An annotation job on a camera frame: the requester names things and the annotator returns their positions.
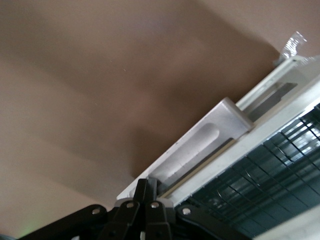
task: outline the air conditioner grille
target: air conditioner grille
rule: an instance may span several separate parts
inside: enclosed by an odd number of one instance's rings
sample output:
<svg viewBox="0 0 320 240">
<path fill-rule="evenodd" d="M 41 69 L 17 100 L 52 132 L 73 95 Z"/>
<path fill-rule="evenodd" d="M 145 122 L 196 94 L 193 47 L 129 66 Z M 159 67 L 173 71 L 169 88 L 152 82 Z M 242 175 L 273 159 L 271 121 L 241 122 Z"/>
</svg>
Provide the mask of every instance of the air conditioner grille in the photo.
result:
<svg viewBox="0 0 320 240">
<path fill-rule="evenodd" d="M 320 105 L 190 196 L 250 238 L 320 204 Z"/>
</svg>

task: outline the air conditioner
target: air conditioner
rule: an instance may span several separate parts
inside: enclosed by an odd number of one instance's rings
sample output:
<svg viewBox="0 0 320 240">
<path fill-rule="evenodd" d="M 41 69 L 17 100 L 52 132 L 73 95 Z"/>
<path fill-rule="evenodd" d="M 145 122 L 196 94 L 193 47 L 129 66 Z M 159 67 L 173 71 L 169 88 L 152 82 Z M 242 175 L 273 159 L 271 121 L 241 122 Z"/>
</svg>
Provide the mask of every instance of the air conditioner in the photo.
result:
<svg viewBox="0 0 320 240">
<path fill-rule="evenodd" d="M 294 56 L 224 99 L 133 181 L 257 240 L 320 239 L 320 59 Z"/>
</svg>

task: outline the ceiling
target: ceiling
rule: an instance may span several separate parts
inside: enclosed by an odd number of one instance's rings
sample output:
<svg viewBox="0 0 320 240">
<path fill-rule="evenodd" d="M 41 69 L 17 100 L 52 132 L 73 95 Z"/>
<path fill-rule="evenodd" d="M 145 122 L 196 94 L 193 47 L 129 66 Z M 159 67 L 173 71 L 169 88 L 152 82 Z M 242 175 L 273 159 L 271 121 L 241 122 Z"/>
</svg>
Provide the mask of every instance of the ceiling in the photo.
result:
<svg viewBox="0 0 320 240">
<path fill-rule="evenodd" d="M 320 1 L 0 0 L 0 233 L 116 196 L 287 39 L 320 54 Z"/>
</svg>

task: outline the clear plastic tape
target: clear plastic tape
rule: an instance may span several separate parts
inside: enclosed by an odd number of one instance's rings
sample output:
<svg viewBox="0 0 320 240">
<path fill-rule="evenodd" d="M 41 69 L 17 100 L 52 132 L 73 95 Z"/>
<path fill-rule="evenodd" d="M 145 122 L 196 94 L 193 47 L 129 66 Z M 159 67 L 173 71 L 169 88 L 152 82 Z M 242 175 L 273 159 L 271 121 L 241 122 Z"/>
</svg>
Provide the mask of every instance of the clear plastic tape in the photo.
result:
<svg viewBox="0 0 320 240">
<path fill-rule="evenodd" d="M 273 65 L 278 66 L 283 61 L 296 56 L 298 54 L 299 48 L 305 44 L 307 40 L 298 31 L 296 31 L 286 42 L 284 48 L 280 52 L 280 57 L 278 60 L 273 62 Z"/>
</svg>

